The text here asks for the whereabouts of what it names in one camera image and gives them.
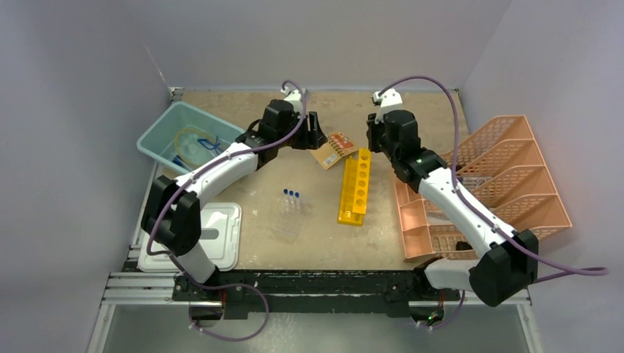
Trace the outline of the blue capped test tube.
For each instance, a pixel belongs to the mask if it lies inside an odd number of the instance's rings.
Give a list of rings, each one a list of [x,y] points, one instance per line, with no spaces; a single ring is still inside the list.
[[[298,192],[294,192],[294,201],[296,210],[299,212],[301,210],[300,197]]]
[[[283,196],[284,196],[285,208],[288,209],[290,207],[291,201],[290,201],[290,196],[289,196],[289,190],[287,188],[283,190]]]
[[[294,206],[295,206],[295,200],[294,200],[294,192],[293,190],[289,190],[288,191],[288,200],[289,200],[289,209],[293,210]]]

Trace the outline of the yellow test tube rack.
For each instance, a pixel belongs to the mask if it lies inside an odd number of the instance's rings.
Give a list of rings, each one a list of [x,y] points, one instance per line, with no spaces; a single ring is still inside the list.
[[[366,214],[371,171],[371,151],[359,149],[358,157],[348,157],[344,164],[338,224],[361,227]]]

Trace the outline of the white plastic bin lid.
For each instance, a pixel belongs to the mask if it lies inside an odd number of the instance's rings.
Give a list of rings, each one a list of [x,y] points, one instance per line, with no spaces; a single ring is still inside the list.
[[[230,271],[238,262],[242,208],[235,202],[212,202],[200,213],[201,236],[199,243],[208,258],[220,271]],[[138,268],[143,272],[172,272],[175,265],[164,254],[149,256],[146,242],[149,235],[141,230],[141,250]]]

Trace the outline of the yellow rubber tube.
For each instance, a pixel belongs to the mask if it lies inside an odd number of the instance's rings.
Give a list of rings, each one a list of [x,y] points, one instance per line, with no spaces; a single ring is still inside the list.
[[[202,130],[187,127],[181,129],[174,138],[176,157],[191,169],[198,168],[218,156],[200,146],[196,141],[198,138],[214,141],[218,137],[212,138]]]

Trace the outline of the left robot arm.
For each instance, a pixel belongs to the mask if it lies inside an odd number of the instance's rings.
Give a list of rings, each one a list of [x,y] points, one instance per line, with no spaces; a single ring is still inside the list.
[[[200,243],[203,207],[239,179],[278,156],[281,148],[314,150],[326,143],[315,112],[307,113],[305,98],[271,100],[262,118],[251,123],[225,151],[175,179],[158,177],[149,191],[141,229],[152,244],[163,246],[176,266],[192,278],[191,292],[202,301],[219,293],[219,268]]]

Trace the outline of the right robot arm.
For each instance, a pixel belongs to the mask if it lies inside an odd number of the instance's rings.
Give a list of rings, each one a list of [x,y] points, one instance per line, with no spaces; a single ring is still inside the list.
[[[434,258],[416,269],[415,294],[431,299],[441,289],[473,292],[496,307],[536,280],[539,250],[529,229],[518,232],[483,206],[456,179],[452,168],[422,146],[418,123],[407,110],[392,110],[377,119],[368,115],[369,150],[389,159],[395,176],[413,192],[433,202],[467,239],[476,260]]]

